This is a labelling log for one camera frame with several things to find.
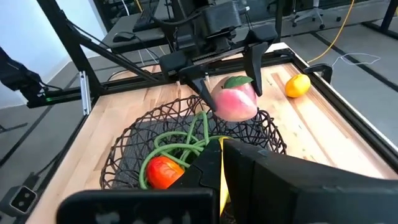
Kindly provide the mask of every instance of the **table leg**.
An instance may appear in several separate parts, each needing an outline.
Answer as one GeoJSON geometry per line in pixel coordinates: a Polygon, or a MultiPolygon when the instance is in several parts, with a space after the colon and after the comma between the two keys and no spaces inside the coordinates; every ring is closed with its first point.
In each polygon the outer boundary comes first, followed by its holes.
{"type": "Polygon", "coordinates": [[[373,22],[363,22],[362,25],[377,32],[380,32],[384,35],[387,35],[391,38],[394,38],[395,40],[398,40],[398,33],[389,30],[390,23],[392,21],[392,18],[394,17],[394,14],[396,13],[397,7],[398,0],[390,0],[390,4],[388,5],[386,15],[384,16],[381,26],[375,25],[373,22]]]}
{"type": "Polygon", "coordinates": [[[283,7],[284,0],[276,0],[275,30],[278,34],[278,37],[275,39],[275,43],[280,42],[280,36],[282,33],[283,7]]]}

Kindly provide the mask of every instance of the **peach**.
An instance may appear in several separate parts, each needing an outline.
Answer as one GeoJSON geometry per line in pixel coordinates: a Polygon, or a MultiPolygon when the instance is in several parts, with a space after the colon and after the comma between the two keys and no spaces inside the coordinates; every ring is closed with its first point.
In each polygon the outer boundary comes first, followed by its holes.
{"type": "Polygon", "coordinates": [[[225,83],[236,77],[222,79],[211,91],[217,111],[215,115],[226,121],[245,121],[257,114],[257,95],[250,82],[225,88],[225,83]]]}

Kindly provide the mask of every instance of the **wall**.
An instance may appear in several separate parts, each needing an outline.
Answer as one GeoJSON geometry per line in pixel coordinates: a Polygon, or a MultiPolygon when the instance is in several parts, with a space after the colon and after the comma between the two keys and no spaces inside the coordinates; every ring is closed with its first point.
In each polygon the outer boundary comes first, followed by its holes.
{"type": "MultiPolygon", "coordinates": [[[[102,39],[105,29],[97,19],[92,0],[57,0],[67,17],[102,39]]],[[[50,81],[70,57],[35,0],[1,0],[0,46],[11,58],[50,81]]],[[[88,57],[96,54],[85,49],[88,57]]],[[[24,104],[24,100],[0,84],[0,108],[24,104]]]]}

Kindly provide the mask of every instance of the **red tomato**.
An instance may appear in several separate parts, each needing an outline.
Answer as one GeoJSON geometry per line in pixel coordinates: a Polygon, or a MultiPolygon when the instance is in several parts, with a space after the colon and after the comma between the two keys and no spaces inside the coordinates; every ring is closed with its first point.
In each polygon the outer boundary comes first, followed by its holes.
{"type": "Polygon", "coordinates": [[[146,170],[148,182],[155,189],[167,189],[183,173],[184,170],[177,163],[165,156],[151,159],[146,170]]]}

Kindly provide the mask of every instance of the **green leaf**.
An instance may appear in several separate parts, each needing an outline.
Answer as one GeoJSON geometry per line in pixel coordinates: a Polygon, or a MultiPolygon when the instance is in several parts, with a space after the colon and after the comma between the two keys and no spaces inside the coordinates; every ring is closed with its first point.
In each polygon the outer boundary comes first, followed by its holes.
{"type": "Polygon", "coordinates": [[[234,88],[253,81],[252,78],[247,76],[231,77],[225,81],[224,88],[234,88]]]}

